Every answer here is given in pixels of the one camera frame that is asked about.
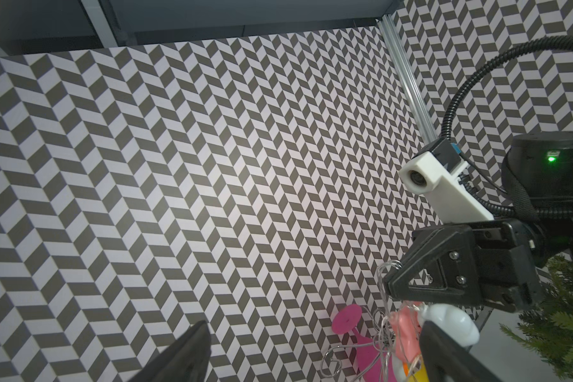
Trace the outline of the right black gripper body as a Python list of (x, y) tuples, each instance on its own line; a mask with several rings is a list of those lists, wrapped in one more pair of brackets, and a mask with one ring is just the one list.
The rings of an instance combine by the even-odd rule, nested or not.
[(517, 219), (471, 223), (482, 304), (517, 313), (544, 299), (537, 265), (546, 255), (543, 226)]

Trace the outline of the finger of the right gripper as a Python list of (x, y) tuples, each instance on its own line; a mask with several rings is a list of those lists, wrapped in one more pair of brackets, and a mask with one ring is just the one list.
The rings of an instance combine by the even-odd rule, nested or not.
[(467, 224), (420, 229), (400, 268), (384, 277), (385, 291), (401, 301), (480, 306), (475, 249), (474, 232)]

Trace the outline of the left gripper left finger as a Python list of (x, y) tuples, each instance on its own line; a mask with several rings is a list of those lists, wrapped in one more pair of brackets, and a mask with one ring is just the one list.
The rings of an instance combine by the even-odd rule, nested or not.
[(199, 321), (149, 361), (130, 381), (205, 381), (211, 344), (207, 321)]

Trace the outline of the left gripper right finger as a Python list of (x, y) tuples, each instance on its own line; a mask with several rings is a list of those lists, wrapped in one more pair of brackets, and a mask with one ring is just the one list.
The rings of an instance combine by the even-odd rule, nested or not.
[(499, 382), (500, 379), (433, 322), (426, 322), (420, 349), (429, 381)]

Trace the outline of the star cloud string light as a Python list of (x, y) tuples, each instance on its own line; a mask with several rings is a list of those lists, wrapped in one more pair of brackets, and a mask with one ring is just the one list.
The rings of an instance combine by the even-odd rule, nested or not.
[(433, 322), (466, 351), (479, 342), (480, 332), (474, 320), (459, 307), (445, 303), (402, 302), (397, 310), (390, 307), (383, 279), (388, 272), (400, 268), (400, 262), (390, 260), (377, 268), (376, 281), (385, 306), (377, 324), (380, 351), (387, 353), (383, 362), (395, 356), (409, 369), (407, 381), (429, 381), (420, 349), (420, 335), (426, 322)]

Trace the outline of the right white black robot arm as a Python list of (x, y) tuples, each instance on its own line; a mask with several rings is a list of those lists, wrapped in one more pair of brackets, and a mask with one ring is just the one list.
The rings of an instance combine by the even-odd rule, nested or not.
[(470, 185), (469, 161), (452, 125), (467, 94), (505, 63), (542, 51), (573, 52), (573, 36), (514, 46), (482, 65), (452, 98), (440, 136), (400, 171), (441, 223), (416, 231), (400, 263), (379, 275), (384, 299), (533, 309), (545, 292), (537, 274), (555, 255), (573, 254), (573, 131), (517, 135), (501, 165), (510, 206), (483, 200)]

